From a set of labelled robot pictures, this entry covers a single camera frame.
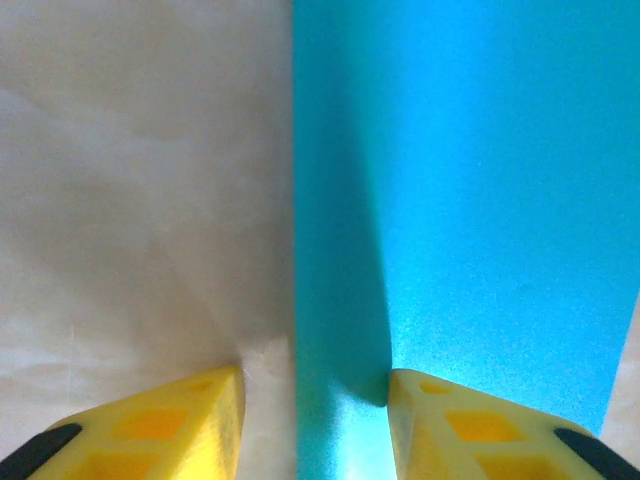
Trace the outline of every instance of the white backdrop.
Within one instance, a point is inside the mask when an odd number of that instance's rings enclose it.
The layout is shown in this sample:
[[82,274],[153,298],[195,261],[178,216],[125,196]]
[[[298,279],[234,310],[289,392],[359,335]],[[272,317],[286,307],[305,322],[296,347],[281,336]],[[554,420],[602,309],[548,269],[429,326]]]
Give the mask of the white backdrop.
[[294,478],[290,2],[0,9],[0,457],[225,363]]

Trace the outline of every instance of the black rubber edge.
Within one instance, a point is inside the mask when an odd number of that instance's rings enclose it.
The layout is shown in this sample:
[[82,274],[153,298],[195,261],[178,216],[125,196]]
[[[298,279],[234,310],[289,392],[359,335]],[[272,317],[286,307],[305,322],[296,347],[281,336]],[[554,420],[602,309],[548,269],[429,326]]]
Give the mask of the black rubber edge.
[[606,480],[640,480],[640,470],[594,437],[569,428],[553,433]]
[[81,431],[68,423],[36,435],[0,462],[0,480],[26,480]]

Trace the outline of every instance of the blue panel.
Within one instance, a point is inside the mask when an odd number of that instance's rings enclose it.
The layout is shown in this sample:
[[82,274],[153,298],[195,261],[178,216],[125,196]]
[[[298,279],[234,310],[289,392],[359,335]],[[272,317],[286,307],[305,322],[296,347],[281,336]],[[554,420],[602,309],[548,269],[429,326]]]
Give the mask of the blue panel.
[[639,22],[294,2],[298,478],[393,478],[391,365],[599,431],[640,285]]

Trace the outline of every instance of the yellow robot part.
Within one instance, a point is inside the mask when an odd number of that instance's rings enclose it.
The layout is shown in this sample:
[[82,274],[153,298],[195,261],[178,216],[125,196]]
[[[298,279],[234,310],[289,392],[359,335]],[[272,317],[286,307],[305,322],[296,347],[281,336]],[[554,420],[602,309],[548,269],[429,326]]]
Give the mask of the yellow robot part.
[[3,467],[29,480],[232,480],[244,408],[242,370],[219,368],[65,418]]
[[640,479],[574,423],[420,372],[392,371],[388,413],[398,480]]

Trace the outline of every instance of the yellow plastic piece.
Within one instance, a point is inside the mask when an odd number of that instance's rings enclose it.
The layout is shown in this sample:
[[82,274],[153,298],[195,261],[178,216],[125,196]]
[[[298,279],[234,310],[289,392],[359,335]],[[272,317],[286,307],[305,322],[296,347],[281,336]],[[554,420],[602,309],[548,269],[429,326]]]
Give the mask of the yellow plastic piece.
[[553,433],[588,431],[437,377],[392,371],[388,412],[398,480],[602,480]]
[[242,371],[224,367],[65,418],[83,430],[29,480],[235,478]]

